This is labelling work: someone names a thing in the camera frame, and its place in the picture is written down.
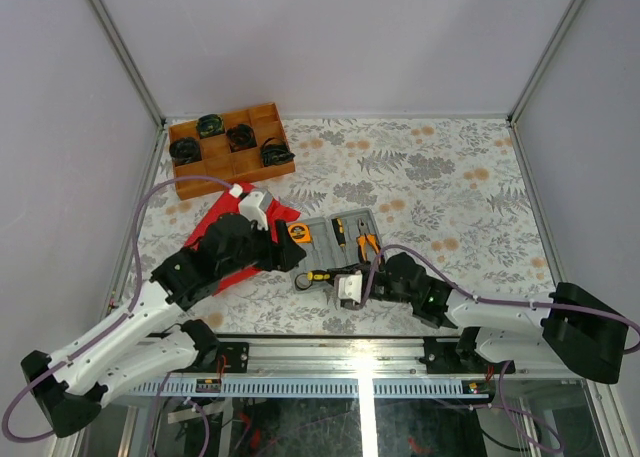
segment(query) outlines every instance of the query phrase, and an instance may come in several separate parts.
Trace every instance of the white panel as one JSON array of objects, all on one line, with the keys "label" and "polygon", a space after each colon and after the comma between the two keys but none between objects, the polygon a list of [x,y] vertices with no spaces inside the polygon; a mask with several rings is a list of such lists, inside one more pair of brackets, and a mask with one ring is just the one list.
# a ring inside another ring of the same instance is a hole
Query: white panel
[{"label": "white panel", "polygon": [[[640,320],[640,6],[590,0],[519,124],[572,281]],[[630,335],[629,343],[637,337]],[[640,435],[640,355],[620,389]]]},{"label": "white panel", "polygon": [[[0,408],[96,323],[154,126],[85,0],[0,0]],[[49,430],[27,397],[14,432]],[[41,455],[11,444],[0,455]]]},{"label": "white panel", "polygon": [[105,0],[168,115],[502,113],[570,0]]}]

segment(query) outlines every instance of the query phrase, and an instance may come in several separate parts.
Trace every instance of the table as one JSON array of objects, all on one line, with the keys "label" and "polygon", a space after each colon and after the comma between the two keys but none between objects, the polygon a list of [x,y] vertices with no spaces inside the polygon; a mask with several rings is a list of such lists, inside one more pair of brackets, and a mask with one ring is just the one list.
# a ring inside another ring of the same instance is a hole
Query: table
[{"label": "table", "polygon": [[[536,293],[553,283],[507,124],[501,119],[284,120],[296,172],[261,182],[303,218],[369,207],[384,244],[431,259],[464,288]],[[173,177],[165,145],[155,183]],[[167,187],[149,202],[139,235],[144,278],[178,250],[217,194],[180,201]],[[133,271],[123,297],[130,297]],[[249,334],[447,335],[408,304],[361,311],[294,293],[288,274],[261,273],[193,307],[214,330]]]}]

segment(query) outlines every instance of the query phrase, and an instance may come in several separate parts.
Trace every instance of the wooden compartment tray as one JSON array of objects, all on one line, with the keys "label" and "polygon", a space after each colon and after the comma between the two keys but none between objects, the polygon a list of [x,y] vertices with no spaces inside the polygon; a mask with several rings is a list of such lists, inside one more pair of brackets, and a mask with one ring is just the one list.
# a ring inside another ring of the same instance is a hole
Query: wooden compartment tray
[{"label": "wooden compartment tray", "polygon": [[[238,124],[251,126],[256,136],[257,147],[253,149],[231,152],[229,140],[225,134],[200,139],[196,131],[197,120],[176,124],[169,127],[169,143],[184,137],[193,137],[200,145],[202,160],[192,164],[175,165],[173,173],[176,177],[184,175],[210,175],[231,183],[258,182],[280,175],[295,172],[295,163],[271,165],[264,167],[260,157],[260,147],[271,137],[282,139],[289,145],[282,127],[276,104],[269,103],[237,110],[226,114],[219,114],[224,122],[225,131]],[[201,195],[224,190],[215,182],[190,180],[178,182],[176,192],[180,200],[191,199]]]}]

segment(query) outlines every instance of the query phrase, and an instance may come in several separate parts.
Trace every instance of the floral tablecloth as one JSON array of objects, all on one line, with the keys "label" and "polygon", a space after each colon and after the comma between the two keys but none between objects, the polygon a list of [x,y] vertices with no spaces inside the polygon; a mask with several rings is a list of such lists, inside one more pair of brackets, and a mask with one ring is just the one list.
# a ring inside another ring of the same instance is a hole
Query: floral tablecloth
[{"label": "floral tablecloth", "polygon": [[[385,244],[423,253],[477,293],[552,288],[503,120],[295,119],[284,121],[296,172],[265,182],[301,218],[370,207]],[[156,183],[171,178],[165,146]],[[144,277],[179,249],[217,194],[181,202],[173,187],[154,196],[140,232]],[[133,288],[130,272],[124,297]],[[189,317],[219,332],[441,335],[408,304],[369,301],[361,311],[296,294],[287,274],[262,273],[203,300]]]}]

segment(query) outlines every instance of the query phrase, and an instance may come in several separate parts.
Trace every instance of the orange-handled pliers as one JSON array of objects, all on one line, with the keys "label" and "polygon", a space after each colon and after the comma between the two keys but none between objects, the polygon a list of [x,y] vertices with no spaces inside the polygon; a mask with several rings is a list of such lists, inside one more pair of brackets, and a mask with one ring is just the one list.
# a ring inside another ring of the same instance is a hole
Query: orange-handled pliers
[{"label": "orange-handled pliers", "polygon": [[380,252],[380,246],[378,245],[378,239],[369,232],[369,226],[362,219],[358,219],[358,231],[360,232],[356,239],[358,242],[358,259],[360,263],[364,264],[365,262],[370,262],[367,258],[367,245],[374,250],[375,254]]}]

